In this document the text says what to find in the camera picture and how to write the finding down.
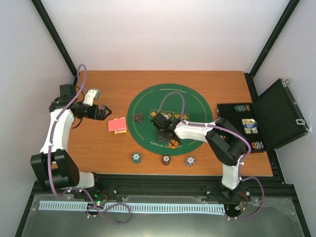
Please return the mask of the black triangular dealer button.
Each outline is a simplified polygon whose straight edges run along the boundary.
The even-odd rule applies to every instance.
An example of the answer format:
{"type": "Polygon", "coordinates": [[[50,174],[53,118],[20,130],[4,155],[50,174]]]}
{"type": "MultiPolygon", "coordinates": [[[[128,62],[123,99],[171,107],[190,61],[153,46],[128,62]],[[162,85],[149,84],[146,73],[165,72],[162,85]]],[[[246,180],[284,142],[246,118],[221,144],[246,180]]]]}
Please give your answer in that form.
{"type": "Polygon", "coordinates": [[[137,121],[137,122],[139,122],[139,123],[141,123],[142,122],[142,117],[143,117],[142,113],[138,113],[136,115],[133,115],[132,119],[137,121]]]}

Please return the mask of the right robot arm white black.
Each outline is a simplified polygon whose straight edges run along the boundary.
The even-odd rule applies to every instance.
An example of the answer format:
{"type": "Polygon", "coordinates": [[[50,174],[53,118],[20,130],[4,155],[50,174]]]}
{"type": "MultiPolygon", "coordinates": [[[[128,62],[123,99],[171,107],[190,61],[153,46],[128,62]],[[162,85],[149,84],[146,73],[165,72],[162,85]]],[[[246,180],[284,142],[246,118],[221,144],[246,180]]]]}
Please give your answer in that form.
{"type": "Polygon", "coordinates": [[[208,143],[217,159],[222,163],[222,186],[234,191],[241,182],[243,160],[251,152],[245,137],[225,118],[213,122],[192,122],[185,119],[171,120],[158,113],[151,124],[163,140],[195,140],[208,143]]]}

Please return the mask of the orange round blind button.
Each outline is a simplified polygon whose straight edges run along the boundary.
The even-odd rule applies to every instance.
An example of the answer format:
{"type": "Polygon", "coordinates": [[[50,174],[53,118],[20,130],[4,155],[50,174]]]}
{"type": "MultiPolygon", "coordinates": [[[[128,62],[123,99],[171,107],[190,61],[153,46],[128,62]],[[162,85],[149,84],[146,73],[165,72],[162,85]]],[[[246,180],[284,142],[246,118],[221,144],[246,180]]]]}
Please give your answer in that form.
{"type": "Polygon", "coordinates": [[[179,142],[177,140],[170,140],[168,145],[170,148],[176,149],[179,146],[179,142]]]}

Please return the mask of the teal poker chip stack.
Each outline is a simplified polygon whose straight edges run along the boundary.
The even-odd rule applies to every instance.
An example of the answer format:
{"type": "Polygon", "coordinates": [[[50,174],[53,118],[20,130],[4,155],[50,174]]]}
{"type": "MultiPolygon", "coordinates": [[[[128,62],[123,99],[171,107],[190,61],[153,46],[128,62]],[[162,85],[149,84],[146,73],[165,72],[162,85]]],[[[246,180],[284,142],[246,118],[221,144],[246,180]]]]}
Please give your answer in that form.
{"type": "Polygon", "coordinates": [[[141,162],[141,155],[139,153],[134,153],[131,159],[134,164],[139,164],[141,162]]]}

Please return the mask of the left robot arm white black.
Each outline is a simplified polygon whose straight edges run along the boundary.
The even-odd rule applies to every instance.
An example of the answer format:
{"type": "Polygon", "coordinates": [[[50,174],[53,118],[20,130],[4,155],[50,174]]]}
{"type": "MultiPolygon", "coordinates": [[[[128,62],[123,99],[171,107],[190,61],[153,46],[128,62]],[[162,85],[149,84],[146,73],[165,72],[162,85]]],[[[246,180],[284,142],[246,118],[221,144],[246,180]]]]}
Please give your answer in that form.
{"type": "Polygon", "coordinates": [[[68,154],[68,141],[75,119],[104,121],[112,111],[105,105],[98,106],[100,91],[90,89],[78,101],[79,92],[74,85],[60,86],[60,96],[49,106],[50,126],[47,138],[39,154],[33,155],[30,164],[43,190],[84,188],[87,195],[96,199],[103,187],[96,182],[96,175],[81,172],[68,154]]]}

